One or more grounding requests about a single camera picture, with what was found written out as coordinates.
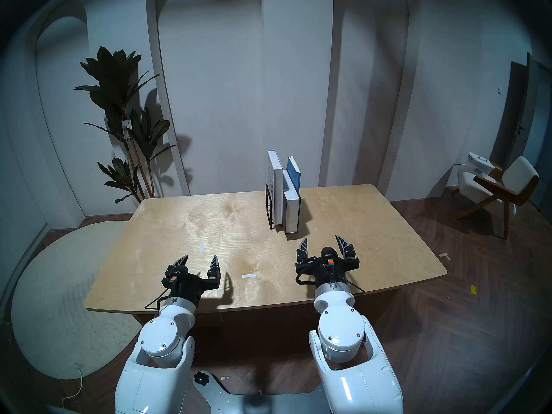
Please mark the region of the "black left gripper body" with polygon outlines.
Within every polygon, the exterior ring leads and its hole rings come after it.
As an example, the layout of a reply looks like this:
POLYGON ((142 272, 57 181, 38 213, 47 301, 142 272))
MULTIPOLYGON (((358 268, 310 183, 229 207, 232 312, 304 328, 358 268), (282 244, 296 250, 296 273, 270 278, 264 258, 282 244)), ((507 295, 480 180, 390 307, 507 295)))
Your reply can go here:
POLYGON ((182 298, 198 307, 201 296, 205 291, 218 289, 220 280, 203 279, 190 274, 187 267, 179 267, 174 270, 171 277, 164 277, 162 285, 170 290, 169 298, 182 298))

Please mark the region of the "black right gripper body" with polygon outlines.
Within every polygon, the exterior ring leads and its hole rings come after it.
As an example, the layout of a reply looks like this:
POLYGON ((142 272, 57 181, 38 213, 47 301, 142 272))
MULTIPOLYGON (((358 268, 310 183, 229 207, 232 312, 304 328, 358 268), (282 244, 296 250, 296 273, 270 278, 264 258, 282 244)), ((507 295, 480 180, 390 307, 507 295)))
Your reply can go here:
POLYGON ((358 268, 358 258, 343 259, 333 248, 325 247, 320 257, 308 257, 306 263, 296 262, 295 281, 299 285, 314 285, 316 288, 326 283, 330 283, 331 288, 337 288, 337 283, 340 282, 360 289, 345 276, 346 272, 358 268))

